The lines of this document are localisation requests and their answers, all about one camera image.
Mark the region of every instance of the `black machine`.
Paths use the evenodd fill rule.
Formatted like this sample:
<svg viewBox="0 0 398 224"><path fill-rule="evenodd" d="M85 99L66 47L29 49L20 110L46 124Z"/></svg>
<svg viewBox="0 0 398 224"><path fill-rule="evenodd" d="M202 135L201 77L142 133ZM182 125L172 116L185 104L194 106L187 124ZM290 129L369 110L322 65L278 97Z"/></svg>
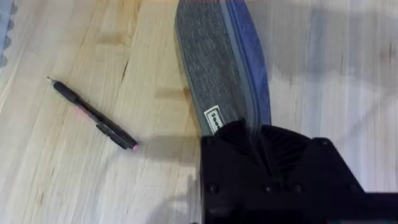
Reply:
<svg viewBox="0 0 398 224"><path fill-rule="evenodd" d="M201 140L204 224L398 223L398 194L368 194L332 142L244 121Z"/></svg>

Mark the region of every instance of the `gray fabric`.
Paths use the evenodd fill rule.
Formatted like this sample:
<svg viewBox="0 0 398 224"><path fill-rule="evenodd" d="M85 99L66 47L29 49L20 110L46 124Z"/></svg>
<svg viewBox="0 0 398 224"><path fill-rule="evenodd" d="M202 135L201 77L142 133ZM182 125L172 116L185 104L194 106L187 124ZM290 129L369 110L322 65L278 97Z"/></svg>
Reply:
<svg viewBox="0 0 398 224"><path fill-rule="evenodd" d="M243 88L219 2L181 0L176 30L202 133L211 134L203 113L215 105L224 123L246 118Z"/></svg>

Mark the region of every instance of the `insole label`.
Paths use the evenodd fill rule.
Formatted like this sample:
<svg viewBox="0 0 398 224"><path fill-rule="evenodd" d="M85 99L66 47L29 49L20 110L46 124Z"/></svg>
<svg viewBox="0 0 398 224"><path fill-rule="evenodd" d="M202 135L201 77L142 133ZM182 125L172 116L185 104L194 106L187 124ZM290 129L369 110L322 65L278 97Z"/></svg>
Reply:
<svg viewBox="0 0 398 224"><path fill-rule="evenodd" d="M218 107L218 105L206 110L205 116L213 134L224 126L223 117L221 116L220 107Z"/></svg>

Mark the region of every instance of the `wooden table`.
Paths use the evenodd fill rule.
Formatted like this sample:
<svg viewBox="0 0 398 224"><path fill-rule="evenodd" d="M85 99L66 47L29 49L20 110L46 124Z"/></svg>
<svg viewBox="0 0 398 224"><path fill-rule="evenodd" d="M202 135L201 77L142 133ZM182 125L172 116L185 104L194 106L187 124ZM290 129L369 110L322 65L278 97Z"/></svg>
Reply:
<svg viewBox="0 0 398 224"><path fill-rule="evenodd" d="M177 2L15 4L0 74L0 223L199 222L199 131L178 62ZM266 50L274 124L331 138L365 189L397 190L398 2L249 7ZM46 76L141 149L118 148Z"/></svg>

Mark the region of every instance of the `blue fabric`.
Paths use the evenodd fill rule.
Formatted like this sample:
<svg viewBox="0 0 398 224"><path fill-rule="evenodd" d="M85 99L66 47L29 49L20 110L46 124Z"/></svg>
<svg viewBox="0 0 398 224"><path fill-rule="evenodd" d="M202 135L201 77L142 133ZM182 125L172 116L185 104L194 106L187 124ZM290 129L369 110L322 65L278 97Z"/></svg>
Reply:
<svg viewBox="0 0 398 224"><path fill-rule="evenodd" d="M227 1L227 6L245 70L254 87L254 97L258 102L258 122L271 124L267 70L256 28L243 0Z"/></svg>

